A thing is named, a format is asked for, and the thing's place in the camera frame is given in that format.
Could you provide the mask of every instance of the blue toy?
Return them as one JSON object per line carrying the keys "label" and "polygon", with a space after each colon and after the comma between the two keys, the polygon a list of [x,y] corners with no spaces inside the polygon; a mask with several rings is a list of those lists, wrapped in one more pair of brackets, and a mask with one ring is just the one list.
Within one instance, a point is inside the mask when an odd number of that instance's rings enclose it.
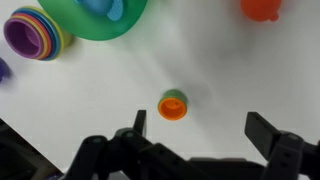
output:
{"label": "blue toy", "polygon": [[106,16],[113,4],[113,0],[76,0],[76,2],[99,16]]}
{"label": "blue toy", "polygon": [[119,21],[123,15],[123,0],[75,0],[88,11],[98,16],[107,16],[112,21]]}

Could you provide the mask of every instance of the purple object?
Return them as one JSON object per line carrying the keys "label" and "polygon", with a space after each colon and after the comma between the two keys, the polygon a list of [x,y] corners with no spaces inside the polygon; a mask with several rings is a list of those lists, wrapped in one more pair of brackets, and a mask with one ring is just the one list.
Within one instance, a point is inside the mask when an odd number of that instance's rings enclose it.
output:
{"label": "purple object", "polygon": [[9,46],[23,57],[35,59],[43,52],[43,41],[38,31],[27,21],[10,18],[4,25]]}
{"label": "purple object", "polygon": [[0,65],[0,83],[1,83],[1,81],[2,81],[2,77],[4,76],[4,72],[3,72],[3,69],[2,69],[2,67],[1,67],[1,65]]}

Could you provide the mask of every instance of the stack of cups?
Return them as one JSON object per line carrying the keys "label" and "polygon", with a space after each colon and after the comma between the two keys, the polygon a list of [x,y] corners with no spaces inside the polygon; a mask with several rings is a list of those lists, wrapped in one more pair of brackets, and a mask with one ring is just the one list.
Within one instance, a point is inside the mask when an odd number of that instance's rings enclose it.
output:
{"label": "stack of cups", "polygon": [[16,10],[4,26],[10,47],[19,55],[49,61],[70,45],[72,36],[64,32],[43,10],[26,6]]}

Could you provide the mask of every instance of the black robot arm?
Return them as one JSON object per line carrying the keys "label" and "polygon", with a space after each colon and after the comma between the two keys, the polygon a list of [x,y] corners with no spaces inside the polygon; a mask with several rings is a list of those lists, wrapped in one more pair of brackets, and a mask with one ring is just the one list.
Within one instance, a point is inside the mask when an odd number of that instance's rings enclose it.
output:
{"label": "black robot arm", "polygon": [[122,171],[131,180],[297,180],[299,174],[320,180],[319,146],[280,132],[258,113],[249,112],[245,134],[268,161],[266,167],[244,159],[192,158],[189,161],[144,137],[146,111],[138,111],[133,128],[86,138],[64,180],[106,180]]}

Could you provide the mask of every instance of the white table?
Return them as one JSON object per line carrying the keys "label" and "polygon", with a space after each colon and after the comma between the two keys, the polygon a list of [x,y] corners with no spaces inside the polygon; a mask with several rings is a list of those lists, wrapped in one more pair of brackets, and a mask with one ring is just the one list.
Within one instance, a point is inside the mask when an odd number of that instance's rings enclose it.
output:
{"label": "white table", "polygon": [[[35,0],[2,4],[0,24]],[[60,169],[82,140],[111,139],[148,110],[148,137],[179,155],[263,162],[244,135],[248,111],[316,143],[320,138],[320,1],[285,0],[276,23],[242,16],[237,0],[150,0],[139,22],[105,42],[77,39],[53,62],[26,60],[0,35],[14,76],[0,85],[0,117]],[[170,122],[157,103],[189,98]]]}

